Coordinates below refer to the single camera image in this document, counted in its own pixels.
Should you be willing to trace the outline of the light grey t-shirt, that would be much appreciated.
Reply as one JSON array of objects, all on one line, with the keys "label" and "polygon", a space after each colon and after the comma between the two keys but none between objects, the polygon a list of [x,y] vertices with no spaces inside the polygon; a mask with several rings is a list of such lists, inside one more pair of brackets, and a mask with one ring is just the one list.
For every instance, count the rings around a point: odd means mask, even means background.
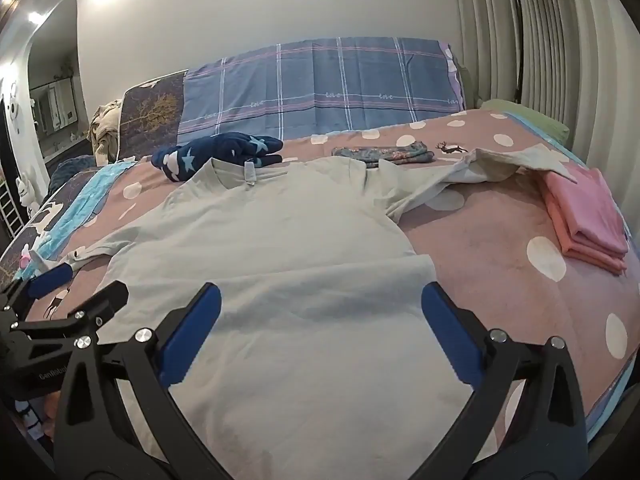
[{"label": "light grey t-shirt", "polygon": [[247,183],[208,162],[67,259],[107,257],[105,279],[128,287],[107,341],[160,322],[204,283],[220,288],[221,316],[174,397],[232,476],[405,478],[471,393],[422,314],[434,262],[398,226],[449,174],[328,157]]}]

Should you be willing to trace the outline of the beige crumpled clothes pile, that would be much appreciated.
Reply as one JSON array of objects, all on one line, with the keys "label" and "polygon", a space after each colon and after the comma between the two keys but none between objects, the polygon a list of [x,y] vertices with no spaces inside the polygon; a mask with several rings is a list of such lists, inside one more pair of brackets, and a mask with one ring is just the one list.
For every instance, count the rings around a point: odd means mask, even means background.
[{"label": "beige crumpled clothes pile", "polygon": [[91,143],[96,166],[116,162],[119,148],[119,122],[122,100],[116,99],[100,105],[91,118],[87,139]]}]

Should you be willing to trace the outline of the pink folded clothes stack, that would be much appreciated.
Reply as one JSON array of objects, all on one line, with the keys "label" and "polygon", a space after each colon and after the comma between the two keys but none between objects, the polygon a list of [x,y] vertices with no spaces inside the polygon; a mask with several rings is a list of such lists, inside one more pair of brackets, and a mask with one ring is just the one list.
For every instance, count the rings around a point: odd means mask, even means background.
[{"label": "pink folded clothes stack", "polygon": [[565,169],[574,181],[551,171],[537,176],[562,255],[623,274],[629,250],[624,222],[604,177],[572,162]]}]

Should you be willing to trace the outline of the turquoise patterned blanket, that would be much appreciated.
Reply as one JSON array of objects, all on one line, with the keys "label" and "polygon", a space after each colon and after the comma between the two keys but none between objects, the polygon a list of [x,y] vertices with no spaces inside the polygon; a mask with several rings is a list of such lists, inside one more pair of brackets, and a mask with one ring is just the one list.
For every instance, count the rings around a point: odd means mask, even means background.
[{"label": "turquoise patterned blanket", "polygon": [[27,261],[30,250],[48,260],[58,258],[73,232],[99,211],[115,182],[135,163],[129,157],[98,167],[92,155],[82,155],[58,165],[52,192],[1,256],[2,283],[34,273]]}]

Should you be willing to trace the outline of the white toy on shelf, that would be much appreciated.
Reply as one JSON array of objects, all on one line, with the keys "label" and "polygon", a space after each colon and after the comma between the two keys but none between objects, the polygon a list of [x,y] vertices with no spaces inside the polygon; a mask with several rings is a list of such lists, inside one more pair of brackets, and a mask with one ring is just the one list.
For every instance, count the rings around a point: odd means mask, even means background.
[{"label": "white toy on shelf", "polygon": [[20,203],[26,209],[28,218],[32,218],[40,208],[35,188],[32,186],[32,182],[29,181],[29,178],[24,174],[24,172],[21,172],[15,179],[15,183]]}]

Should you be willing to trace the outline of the pink polka dot bedspread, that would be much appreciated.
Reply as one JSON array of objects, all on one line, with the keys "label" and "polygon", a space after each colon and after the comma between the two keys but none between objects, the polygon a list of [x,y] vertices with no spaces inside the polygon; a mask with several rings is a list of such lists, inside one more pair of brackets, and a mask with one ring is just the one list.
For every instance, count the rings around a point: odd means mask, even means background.
[{"label": "pink polka dot bedspread", "polygon": [[[516,118],[486,110],[369,131],[335,133],[284,142],[286,162],[330,156],[338,146],[398,146],[422,141],[472,151],[512,152],[542,145],[563,165],[565,153]],[[436,148],[436,162],[451,165],[464,154]],[[89,246],[159,205],[180,184],[150,162],[136,162],[115,180],[99,204],[61,249]],[[521,340],[543,342],[559,334],[576,365],[593,439],[615,410],[631,375],[639,345],[639,258],[628,249],[626,272],[565,258],[535,177],[518,172],[500,183],[460,184],[405,214],[400,228],[419,254],[429,254],[438,280],[458,304],[487,325]],[[63,285],[37,300],[29,321],[65,318],[93,293],[108,260],[80,271],[80,283]]]}]

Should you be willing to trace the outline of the navy star fleece garment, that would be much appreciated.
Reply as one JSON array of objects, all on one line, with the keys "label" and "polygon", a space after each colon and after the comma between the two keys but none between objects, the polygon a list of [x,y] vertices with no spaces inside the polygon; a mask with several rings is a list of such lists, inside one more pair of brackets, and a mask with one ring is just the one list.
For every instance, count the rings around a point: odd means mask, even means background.
[{"label": "navy star fleece garment", "polygon": [[252,162],[265,167],[282,162],[283,142],[272,136],[250,136],[230,132],[203,136],[187,144],[160,148],[151,156],[151,164],[172,182],[190,180],[211,159],[243,166]]}]

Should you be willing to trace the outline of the dark tree print pillow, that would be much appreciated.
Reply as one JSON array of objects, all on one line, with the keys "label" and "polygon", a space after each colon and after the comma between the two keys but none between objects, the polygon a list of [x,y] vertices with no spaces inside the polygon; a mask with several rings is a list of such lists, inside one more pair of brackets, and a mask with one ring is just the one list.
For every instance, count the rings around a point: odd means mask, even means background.
[{"label": "dark tree print pillow", "polygon": [[151,155],[177,144],[183,111],[185,70],[142,82],[122,98],[118,127],[119,159]]}]

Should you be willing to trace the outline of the cream folded garment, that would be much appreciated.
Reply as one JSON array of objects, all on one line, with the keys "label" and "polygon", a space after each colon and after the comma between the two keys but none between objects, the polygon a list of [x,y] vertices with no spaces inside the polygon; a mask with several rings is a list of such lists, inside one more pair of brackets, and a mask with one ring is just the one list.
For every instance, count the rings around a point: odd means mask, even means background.
[{"label": "cream folded garment", "polygon": [[567,181],[577,182],[562,162],[552,154],[552,151],[542,144],[516,152],[495,152],[476,148],[450,166],[442,182],[447,184],[502,182],[521,169],[542,174],[551,172]]}]

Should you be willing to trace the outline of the green pillow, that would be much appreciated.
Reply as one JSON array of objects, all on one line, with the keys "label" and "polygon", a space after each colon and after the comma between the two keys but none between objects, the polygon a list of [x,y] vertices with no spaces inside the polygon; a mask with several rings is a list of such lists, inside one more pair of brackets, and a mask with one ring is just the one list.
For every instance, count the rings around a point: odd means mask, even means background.
[{"label": "green pillow", "polygon": [[568,138],[570,137],[570,128],[564,125],[562,122],[537,112],[532,108],[518,104],[512,101],[506,101],[502,99],[491,99],[484,101],[480,104],[482,110],[491,110],[497,113],[509,113],[516,115],[519,118],[526,120],[532,126],[540,129],[545,134],[548,134],[551,139],[555,140],[562,146],[567,146]]}]

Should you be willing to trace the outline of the floral patterned folded cloth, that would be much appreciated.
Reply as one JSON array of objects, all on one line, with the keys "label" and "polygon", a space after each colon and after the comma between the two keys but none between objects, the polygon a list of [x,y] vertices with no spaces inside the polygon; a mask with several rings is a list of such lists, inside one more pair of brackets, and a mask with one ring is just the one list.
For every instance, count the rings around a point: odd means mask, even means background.
[{"label": "floral patterned folded cloth", "polygon": [[360,148],[334,148],[332,156],[363,162],[368,168],[378,168],[381,160],[395,165],[429,164],[435,154],[422,142],[406,146],[360,146]]}]

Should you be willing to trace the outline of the blue plaid pillow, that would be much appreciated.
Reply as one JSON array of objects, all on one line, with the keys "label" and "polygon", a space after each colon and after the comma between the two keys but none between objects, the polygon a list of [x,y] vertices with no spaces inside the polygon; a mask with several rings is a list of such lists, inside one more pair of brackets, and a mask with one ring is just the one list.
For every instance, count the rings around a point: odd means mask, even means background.
[{"label": "blue plaid pillow", "polygon": [[319,38],[189,70],[178,141],[228,132],[286,141],[408,124],[464,108],[457,60],[446,42]]}]

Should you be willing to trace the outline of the grey pleated curtain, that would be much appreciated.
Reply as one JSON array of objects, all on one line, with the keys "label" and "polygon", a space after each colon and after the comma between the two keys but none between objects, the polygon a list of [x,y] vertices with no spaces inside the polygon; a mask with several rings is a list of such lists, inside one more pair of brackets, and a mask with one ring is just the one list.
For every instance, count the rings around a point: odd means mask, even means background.
[{"label": "grey pleated curtain", "polygon": [[[604,171],[639,167],[639,33],[620,0],[522,0],[524,105],[570,128]],[[482,100],[516,86],[513,0],[458,0],[458,55]]]}]

